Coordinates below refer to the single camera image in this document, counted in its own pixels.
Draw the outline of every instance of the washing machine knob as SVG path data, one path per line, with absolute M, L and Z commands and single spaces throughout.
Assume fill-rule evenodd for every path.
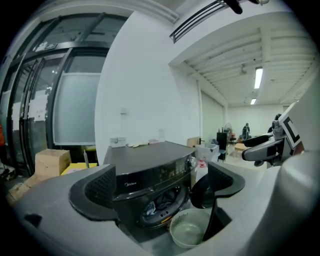
M 195 157 L 193 157 L 193 156 L 191 156 L 191 157 L 189 158 L 188 162 L 189 162 L 189 165 L 190 165 L 191 167 L 196 167 L 196 165 L 197 165 L 197 159 L 196 159 Z

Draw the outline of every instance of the glass door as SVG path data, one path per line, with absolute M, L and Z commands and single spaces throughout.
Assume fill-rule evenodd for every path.
M 38 60 L 33 60 L 23 64 L 21 72 L 19 72 L 19 77 L 17 79 L 16 85 L 13 85 L 12 96 L 9 100 L 9 106 L 11 109 L 9 109 L 10 127 L 8 130 L 11 131 L 10 135 L 12 141 L 10 151 L 11 156 L 14 157 L 16 168 L 24 176 L 29 176 L 29 173 L 23 153 L 21 140 L 21 116 L 24 112 L 24 104 L 22 103 L 22 101 L 28 83 L 30 83 L 33 79 L 38 64 Z
M 23 117 L 23 142 L 30 172 L 35 169 L 36 153 L 48 148 L 46 131 L 48 96 L 52 91 L 54 78 L 63 56 L 64 53 L 43 57 L 35 78 L 28 87 Z

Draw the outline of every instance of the table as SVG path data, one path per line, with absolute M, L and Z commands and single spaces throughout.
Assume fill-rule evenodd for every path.
M 245 151 L 247 149 L 247 147 L 245 146 L 245 144 L 243 143 L 237 143 L 234 146 L 234 150 L 235 150 L 235 156 L 237 156 L 237 151 Z

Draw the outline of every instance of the wall outlet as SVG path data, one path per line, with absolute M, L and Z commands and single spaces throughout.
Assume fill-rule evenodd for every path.
M 127 145 L 127 137 L 110 138 L 110 146 L 112 148 L 125 147 Z

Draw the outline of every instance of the midea logo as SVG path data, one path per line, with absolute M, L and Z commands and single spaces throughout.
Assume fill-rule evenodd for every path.
M 136 183 L 136 182 L 124 183 L 124 185 L 125 185 L 126 187 L 129 187 L 129 186 L 132 186 L 132 185 L 137 185 L 137 183 Z

